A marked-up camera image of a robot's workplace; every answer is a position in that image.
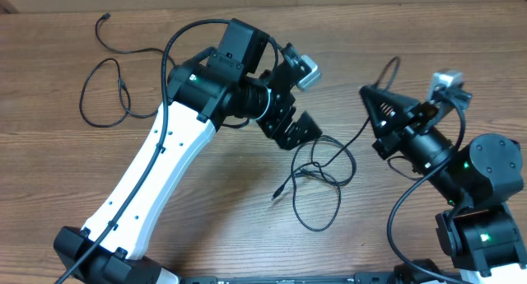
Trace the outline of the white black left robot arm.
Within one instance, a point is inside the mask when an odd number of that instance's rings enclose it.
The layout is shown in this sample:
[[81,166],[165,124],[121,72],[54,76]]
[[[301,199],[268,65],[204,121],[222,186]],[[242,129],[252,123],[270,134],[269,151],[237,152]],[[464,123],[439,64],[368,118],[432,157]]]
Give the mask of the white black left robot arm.
[[81,228],[65,226],[54,240],[65,276],[85,283],[178,283],[180,277],[146,255],[156,223],[195,157],[229,116],[255,121],[282,149],[316,139],[308,114],[293,119],[291,89],[321,76],[301,56],[254,77],[240,65],[190,59],[168,77],[167,100],[147,139],[113,192]]

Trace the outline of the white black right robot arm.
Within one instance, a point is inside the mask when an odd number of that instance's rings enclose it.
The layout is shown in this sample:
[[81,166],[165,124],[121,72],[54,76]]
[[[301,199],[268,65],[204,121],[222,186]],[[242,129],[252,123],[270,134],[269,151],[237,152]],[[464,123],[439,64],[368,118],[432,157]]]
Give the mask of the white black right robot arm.
[[448,277],[430,260],[411,261],[394,270],[404,283],[522,283],[526,279],[526,247],[506,205],[521,191],[520,144],[496,133],[476,137],[466,147],[464,134],[455,142],[435,126],[451,110],[466,128],[464,111],[471,95],[461,85],[438,85],[420,102],[405,95],[361,88],[360,95],[375,135],[374,149],[387,161],[403,157],[430,182],[451,209],[436,215],[436,233],[459,277]]

